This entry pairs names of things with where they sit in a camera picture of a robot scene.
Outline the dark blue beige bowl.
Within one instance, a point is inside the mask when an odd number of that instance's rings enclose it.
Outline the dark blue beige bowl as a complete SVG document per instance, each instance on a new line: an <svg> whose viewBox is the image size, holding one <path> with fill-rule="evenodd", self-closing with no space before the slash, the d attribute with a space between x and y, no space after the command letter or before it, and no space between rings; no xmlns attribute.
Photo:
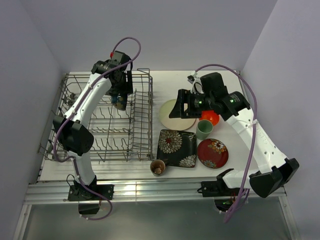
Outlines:
<svg viewBox="0 0 320 240"><path fill-rule="evenodd" d="M111 96L111 104L120 111L125 111L128 102L127 94L118 94Z"/></svg>

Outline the light green cup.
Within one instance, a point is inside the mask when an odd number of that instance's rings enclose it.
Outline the light green cup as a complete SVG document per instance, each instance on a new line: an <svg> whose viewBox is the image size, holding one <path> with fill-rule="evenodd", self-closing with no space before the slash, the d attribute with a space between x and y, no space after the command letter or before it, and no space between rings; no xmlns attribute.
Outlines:
<svg viewBox="0 0 320 240"><path fill-rule="evenodd" d="M206 139L213 131L213 124L206 119L202 119L198 122L196 127L196 137L199 140Z"/></svg>

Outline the orange bowl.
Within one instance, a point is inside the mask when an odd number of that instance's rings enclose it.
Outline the orange bowl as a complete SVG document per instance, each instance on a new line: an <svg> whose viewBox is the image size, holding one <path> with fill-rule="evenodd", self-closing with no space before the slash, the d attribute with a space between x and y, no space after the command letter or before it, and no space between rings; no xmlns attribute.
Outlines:
<svg viewBox="0 0 320 240"><path fill-rule="evenodd" d="M220 116L216 114L213 110L202 111L199 120L208 120L213 126L216 126L220 121Z"/></svg>

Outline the dark brown cup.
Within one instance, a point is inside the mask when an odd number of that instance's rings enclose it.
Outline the dark brown cup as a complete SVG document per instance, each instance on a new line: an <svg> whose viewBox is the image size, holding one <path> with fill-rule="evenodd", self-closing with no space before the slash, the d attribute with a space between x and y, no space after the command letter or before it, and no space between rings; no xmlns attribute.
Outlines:
<svg viewBox="0 0 320 240"><path fill-rule="evenodd" d="M167 165L168 165L168 159L165 159L165 160L156 159L150 163L149 168L154 176L159 177L166 171Z"/></svg>

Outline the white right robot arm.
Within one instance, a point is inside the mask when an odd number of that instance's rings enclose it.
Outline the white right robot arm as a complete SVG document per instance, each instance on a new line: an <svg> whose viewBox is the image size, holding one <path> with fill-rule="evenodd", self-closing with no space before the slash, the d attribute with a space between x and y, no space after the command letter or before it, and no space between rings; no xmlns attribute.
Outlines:
<svg viewBox="0 0 320 240"><path fill-rule="evenodd" d="M234 188L244 187L262 198L268 197L285 185L296 173L300 164L288 158L269 138L258 123L256 114L247 99L239 91L228 92L222 75L218 72L196 77L188 76L201 91L180 89L169 118L196 119L203 111L213 110L228 123L249 148L250 157L256 161L258 170L228 170L216 183L217 191L229 194Z"/></svg>

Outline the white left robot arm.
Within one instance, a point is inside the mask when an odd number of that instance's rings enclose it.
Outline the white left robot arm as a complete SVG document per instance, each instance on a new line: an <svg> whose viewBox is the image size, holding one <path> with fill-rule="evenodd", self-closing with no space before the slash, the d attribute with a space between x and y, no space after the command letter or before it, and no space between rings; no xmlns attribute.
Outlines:
<svg viewBox="0 0 320 240"><path fill-rule="evenodd" d="M120 111L126 110L128 96L133 93L132 59L125 53L114 51L106 61L97 61L88 82L63 116L53 119L55 143L60 143L72 160L75 180L74 190L86 200L98 193L97 177L92 169L90 149L94 136L88 129L92 114L105 95Z"/></svg>

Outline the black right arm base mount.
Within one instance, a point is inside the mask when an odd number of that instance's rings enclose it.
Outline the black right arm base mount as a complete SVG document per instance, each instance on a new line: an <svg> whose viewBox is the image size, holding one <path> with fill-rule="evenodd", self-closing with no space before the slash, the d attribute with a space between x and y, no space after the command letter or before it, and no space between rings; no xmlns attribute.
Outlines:
<svg viewBox="0 0 320 240"><path fill-rule="evenodd" d="M229 188L223 181L202 181L197 189L199 194L206 197L234 197L239 194L240 188Z"/></svg>

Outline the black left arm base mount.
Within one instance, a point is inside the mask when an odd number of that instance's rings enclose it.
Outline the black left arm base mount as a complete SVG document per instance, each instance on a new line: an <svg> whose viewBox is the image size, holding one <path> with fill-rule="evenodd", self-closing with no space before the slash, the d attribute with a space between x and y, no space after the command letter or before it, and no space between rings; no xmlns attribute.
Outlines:
<svg viewBox="0 0 320 240"><path fill-rule="evenodd" d="M85 189L81 184L76 182L69 188L67 200L70 202L83 201L99 201L112 200L114 195L113 184L98 184L94 185L91 191Z"/></svg>

